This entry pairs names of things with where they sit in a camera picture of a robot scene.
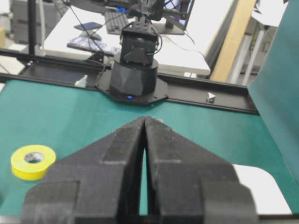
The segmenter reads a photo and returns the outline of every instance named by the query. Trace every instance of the computer mouse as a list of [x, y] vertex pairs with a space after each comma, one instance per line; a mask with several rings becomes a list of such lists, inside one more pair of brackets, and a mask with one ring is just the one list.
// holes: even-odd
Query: computer mouse
[[97, 33], [94, 33], [94, 31], [92, 30], [88, 30], [87, 32], [86, 31], [83, 31], [80, 36], [83, 36], [83, 37], [89, 37], [93, 40], [97, 40], [97, 41], [101, 41], [102, 40], [102, 37], [100, 35], [98, 35]]

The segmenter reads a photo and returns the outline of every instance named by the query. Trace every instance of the white wall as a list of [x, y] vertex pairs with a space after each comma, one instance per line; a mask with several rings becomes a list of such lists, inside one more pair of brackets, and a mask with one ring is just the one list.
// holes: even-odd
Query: white wall
[[0, 0], [0, 14], [9, 13], [9, 0]]

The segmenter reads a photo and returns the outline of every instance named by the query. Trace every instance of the tape roll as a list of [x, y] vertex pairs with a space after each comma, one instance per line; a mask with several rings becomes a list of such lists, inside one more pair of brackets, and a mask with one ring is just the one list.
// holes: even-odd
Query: tape roll
[[56, 160], [55, 152], [42, 145], [29, 145], [19, 148], [10, 159], [12, 172], [20, 179], [36, 181]]

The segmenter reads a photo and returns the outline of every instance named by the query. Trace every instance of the wooden board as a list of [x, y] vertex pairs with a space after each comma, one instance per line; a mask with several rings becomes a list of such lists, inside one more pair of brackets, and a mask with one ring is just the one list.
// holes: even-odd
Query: wooden board
[[226, 82], [233, 66], [256, 0], [239, 0], [211, 79]]
[[3, 48], [5, 45], [5, 30], [3, 27], [0, 27], [0, 48]]

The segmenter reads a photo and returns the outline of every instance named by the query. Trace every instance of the green work surface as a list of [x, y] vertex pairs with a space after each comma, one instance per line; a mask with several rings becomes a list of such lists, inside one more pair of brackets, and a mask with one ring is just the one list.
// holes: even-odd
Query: green work surface
[[0, 215], [20, 215], [26, 192], [37, 183], [12, 174], [10, 157], [16, 149], [46, 145], [61, 159], [139, 116], [162, 119], [177, 133], [231, 163], [268, 171], [291, 210], [299, 212], [295, 198], [299, 186], [257, 115], [170, 102], [123, 105], [95, 91], [10, 81], [0, 93]]

